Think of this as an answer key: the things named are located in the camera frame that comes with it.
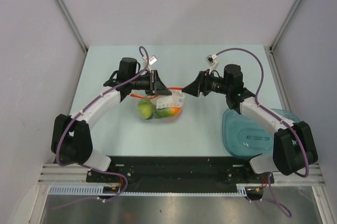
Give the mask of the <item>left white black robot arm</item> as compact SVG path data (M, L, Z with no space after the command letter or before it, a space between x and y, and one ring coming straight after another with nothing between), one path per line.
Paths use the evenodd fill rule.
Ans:
M136 59L122 58L119 69L112 73L88 105L72 115L60 114L56 117L51 150L60 166L79 164L98 170L98 176L106 182L116 177L116 168L110 165L110 157L94 149L91 129L133 90L143 90L148 95L171 94L158 72L151 69L156 61L156 57L151 56L144 61L144 68L137 71L140 64Z

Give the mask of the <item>green fake pear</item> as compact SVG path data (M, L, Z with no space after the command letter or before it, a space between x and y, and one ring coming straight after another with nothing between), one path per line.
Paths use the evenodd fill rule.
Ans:
M148 100L140 100L137 104L137 112L142 119L150 119L156 107Z

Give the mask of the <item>clear orange zip top bag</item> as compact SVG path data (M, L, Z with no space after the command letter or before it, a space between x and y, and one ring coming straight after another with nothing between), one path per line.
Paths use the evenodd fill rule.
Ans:
M171 91L172 94L168 95L168 96L147 95L144 91L135 91L135 92L131 93L130 96L136 100L135 101L136 111L137 111L137 104L140 100L150 101L156 107L156 109L166 108L166 107L181 107L182 111L183 111L185 95L182 92L182 88L181 87L169 87L169 90ZM155 122L161 121L161 122L164 122L164 123L174 122L175 120L177 120L179 118L181 113L176 117L162 118L162 119L156 118L154 116L154 113L153 113L153 115L150 119L142 119L137 112L137 114L138 114L138 116L141 120L153 120Z

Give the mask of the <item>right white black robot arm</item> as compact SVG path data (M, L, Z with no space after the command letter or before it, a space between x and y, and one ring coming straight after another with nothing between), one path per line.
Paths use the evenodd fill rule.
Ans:
M210 92L225 95L229 109L255 121L273 137L273 152L251 158L250 165L244 167L246 181L256 182L265 172L279 171L286 176L298 174L302 168L305 169L302 177L307 177L309 165L318 161L309 124L286 119L258 102L257 95L244 87L239 65L226 65L222 77L215 77L210 70L200 71L182 91L195 97L200 94L206 96Z

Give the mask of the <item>orange green fake mango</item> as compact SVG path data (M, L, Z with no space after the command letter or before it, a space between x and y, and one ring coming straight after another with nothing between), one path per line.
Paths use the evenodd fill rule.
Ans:
M176 117L182 112L181 107L166 107L166 108L159 108L154 111L154 116L156 118L171 118Z

